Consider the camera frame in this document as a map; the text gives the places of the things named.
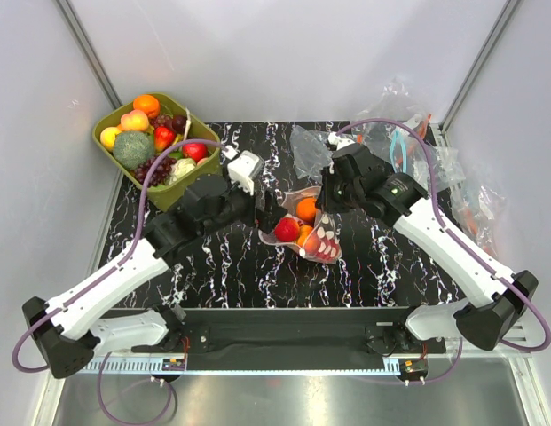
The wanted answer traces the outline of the orange tangerine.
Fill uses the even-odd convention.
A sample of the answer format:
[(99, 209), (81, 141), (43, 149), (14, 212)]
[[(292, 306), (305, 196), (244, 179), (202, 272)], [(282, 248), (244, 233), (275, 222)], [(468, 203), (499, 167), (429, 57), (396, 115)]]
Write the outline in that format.
[(300, 200), (295, 209), (295, 215), (305, 223), (313, 224), (317, 215), (316, 198), (306, 197)]

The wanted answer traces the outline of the dotted clear zip bag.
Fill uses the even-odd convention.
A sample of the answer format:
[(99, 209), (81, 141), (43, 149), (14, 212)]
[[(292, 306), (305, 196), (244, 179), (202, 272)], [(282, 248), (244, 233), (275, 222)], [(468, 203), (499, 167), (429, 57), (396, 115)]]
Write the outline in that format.
[(320, 191), (320, 186), (310, 186), (285, 193), (282, 207), (287, 214), (283, 224), (270, 233), (260, 231), (260, 241), (289, 248), (311, 262), (335, 264), (342, 254), (340, 233), (332, 216), (315, 206)]

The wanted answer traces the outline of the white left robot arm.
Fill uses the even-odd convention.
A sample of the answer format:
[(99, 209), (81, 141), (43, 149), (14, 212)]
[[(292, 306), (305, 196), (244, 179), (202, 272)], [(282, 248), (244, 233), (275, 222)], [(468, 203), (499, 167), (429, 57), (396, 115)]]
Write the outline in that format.
[(139, 346), (174, 351), (183, 339), (183, 317), (171, 308), (155, 307), (142, 314), (106, 319), (106, 313), (145, 282), (178, 263), (193, 242), (241, 222), (264, 233), (287, 214), (271, 191), (264, 206), (246, 185), (218, 175), (203, 175), (181, 198), (156, 216), (113, 261), (65, 293), (22, 305), (32, 338), (45, 361), (44, 369), (68, 378), (95, 356)]

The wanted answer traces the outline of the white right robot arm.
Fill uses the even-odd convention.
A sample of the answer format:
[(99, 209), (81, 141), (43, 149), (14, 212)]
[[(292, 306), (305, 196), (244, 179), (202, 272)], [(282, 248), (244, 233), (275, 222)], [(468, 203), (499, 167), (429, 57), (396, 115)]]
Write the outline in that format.
[(399, 349), (415, 351), (434, 337), (462, 337), (484, 351), (502, 342), (539, 285), (531, 272), (513, 272), (480, 249), (439, 213), (426, 189), (405, 173), (388, 173), (366, 146), (337, 149), (321, 174), (320, 209), (362, 209), (416, 243), (465, 295), (458, 303), (411, 310), (393, 332)]

